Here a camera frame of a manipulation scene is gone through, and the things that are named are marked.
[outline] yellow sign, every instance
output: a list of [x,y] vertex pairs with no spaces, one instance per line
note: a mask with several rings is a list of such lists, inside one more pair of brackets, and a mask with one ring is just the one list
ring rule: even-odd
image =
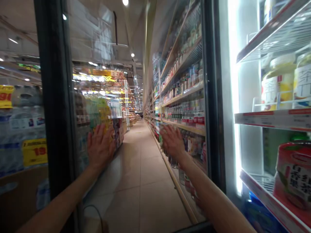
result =
[[48,151],[45,138],[23,141],[22,151],[24,167],[48,162]]
[[12,108],[13,86],[0,85],[0,108]]

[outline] price tag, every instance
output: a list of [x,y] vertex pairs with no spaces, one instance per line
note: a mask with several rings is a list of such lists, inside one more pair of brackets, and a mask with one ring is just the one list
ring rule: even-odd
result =
[[12,108],[13,86],[0,85],[0,108]]
[[32,139],[23,141],[24,167],[48,162],[46,139]]

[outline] product label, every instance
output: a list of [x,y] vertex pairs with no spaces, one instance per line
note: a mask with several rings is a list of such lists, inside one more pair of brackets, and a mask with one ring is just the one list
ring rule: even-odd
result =
[[311,65],[297,68],[294,79],[294,100],[301,102],[293,103],[293,108],[310,107],[307,99],[311,98]]
[[13,86],[0,85],[0,108],[12,108]]
[[24,167],[48,162],[46,139],[23,141]]

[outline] wire shelf rack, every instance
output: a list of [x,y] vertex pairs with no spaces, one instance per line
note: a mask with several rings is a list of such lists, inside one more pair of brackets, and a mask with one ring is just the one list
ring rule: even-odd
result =
[[290,0],[243,48],[237,62],[296,52],[311,41],[311,1]]

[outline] floor tile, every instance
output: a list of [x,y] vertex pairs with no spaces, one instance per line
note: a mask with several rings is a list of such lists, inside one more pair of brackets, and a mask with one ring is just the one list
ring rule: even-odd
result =
[[[85,206],[95,205],[98,208],[102,219],[108,224],[109,233],[134,233],[139,232],[139,199],[140,188],[136,187],[98,196]],[[96,218],[95,209],[85,209],[85,216]]]
[[171,179],[142,185],[140,195],[140,233],[171,233],[191,225]]
[[141,160],[140,185],[149,184],[170,178],[162,157]]

